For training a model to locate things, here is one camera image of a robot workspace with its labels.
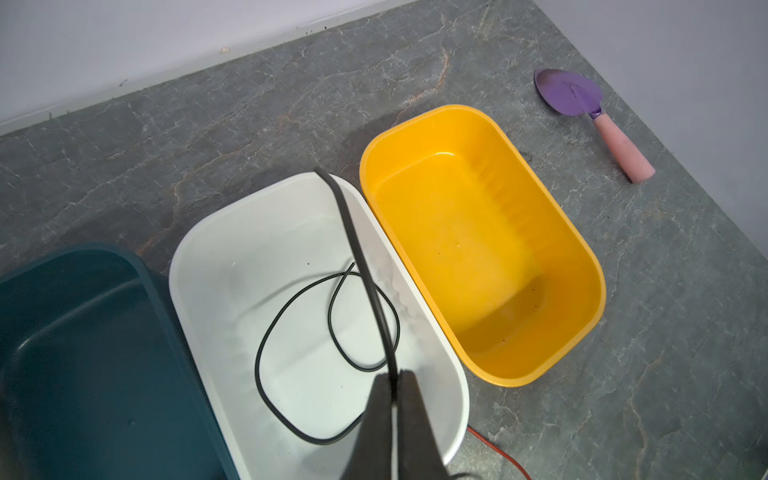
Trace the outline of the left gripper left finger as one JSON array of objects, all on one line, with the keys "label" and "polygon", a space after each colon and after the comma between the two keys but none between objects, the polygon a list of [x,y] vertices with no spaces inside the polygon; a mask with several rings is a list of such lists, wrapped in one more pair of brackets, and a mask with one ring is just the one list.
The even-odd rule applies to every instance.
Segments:
[{"label": "left gripper left finger", "polygon": [[393,474],[393,395],[387,374],[373,383],[342,479],[390,480]]}]

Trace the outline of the yellow plastic bin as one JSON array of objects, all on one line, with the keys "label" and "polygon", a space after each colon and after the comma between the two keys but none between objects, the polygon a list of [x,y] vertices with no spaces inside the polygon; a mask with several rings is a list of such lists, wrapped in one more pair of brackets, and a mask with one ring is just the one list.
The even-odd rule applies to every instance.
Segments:
[{"label": "yellow plastic bin", "polygon": [[446,105],[376,136],[364,196],[462,363],[528,385],[599,322],[602,267],[500,126]]}]

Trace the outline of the white plastic bin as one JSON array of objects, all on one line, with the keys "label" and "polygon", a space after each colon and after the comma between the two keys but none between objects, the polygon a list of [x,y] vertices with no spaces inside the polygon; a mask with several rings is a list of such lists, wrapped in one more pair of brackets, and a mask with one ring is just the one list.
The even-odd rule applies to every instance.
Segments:
[{"label": "white plastic bin", "polygon": [[413,371],[446,468],[464,371],[365,199],[324,171],[226,206],[179,243],[169,286],[237,479],[342,479],[378,375]]}]

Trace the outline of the purple pink toy trowel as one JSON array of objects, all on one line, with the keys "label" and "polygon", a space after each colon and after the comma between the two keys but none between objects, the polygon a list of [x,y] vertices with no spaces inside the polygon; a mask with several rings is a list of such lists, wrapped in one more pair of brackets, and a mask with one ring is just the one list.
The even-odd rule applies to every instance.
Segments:
[{"label": "purple pink toy trowel", "polygon": [[632,183],[649,180],[655,168],[602,109],[603,92],[588,78],[565,70],[538,69],[534,84],[541,98],[565,116],[587,115],[619,167]]}]

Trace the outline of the dark teal plastic bin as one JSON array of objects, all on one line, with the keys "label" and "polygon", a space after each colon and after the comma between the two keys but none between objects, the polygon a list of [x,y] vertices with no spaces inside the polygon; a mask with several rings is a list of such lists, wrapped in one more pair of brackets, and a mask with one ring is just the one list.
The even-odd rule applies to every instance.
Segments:
[{"label": "dark teal plastic bin", "polygon": [[234,479],[165,276],[108,244],[1,278],[5,479]]}]

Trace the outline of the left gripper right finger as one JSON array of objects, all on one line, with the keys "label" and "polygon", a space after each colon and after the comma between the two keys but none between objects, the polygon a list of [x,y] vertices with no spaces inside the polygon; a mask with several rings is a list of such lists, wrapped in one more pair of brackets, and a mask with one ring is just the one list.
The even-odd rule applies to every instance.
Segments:
[{"label": "left gripper right finger", "polygon": [[449,479],[413,371],[400,372],[396,397],[398,478]]}]

